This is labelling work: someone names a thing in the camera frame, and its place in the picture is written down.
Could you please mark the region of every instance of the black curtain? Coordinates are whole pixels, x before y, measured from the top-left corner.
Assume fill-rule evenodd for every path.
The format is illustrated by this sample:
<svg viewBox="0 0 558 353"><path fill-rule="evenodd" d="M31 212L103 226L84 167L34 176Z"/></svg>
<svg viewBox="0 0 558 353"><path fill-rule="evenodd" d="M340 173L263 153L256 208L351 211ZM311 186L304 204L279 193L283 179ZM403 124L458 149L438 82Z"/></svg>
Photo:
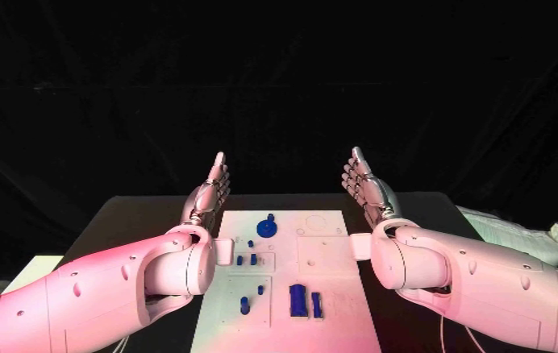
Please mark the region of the black curtain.
<svg viewBox="0 0 558 353"><path fill-rule="evenodd" d="M556 0L0 0L2 274L113 195L394 190L556 218Z"/></svg>

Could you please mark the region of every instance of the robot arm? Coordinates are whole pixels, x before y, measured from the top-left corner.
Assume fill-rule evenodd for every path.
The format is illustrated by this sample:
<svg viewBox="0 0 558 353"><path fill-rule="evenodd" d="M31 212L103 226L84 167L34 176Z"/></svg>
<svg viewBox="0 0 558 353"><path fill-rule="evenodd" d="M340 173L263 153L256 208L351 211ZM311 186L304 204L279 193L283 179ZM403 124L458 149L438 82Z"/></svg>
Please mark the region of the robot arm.
<svg viewBox="0 0 558 353"><path fill-rule="evenodd" d="M554 268L511 248L402 219L357 147L344 170L342 186L373 228L371 234L351 235L354 256L370 259L383 287L490 337L558 351Z"/></svg>
<svg viewBox="0 0 558 353"><path fill-rule="evenodd" d="M178 226L155 238L83 256L0 296L0 352L89 352L187 305L231 262L230 239L207 227L224 202L224 156L190 194Z"/></svg>

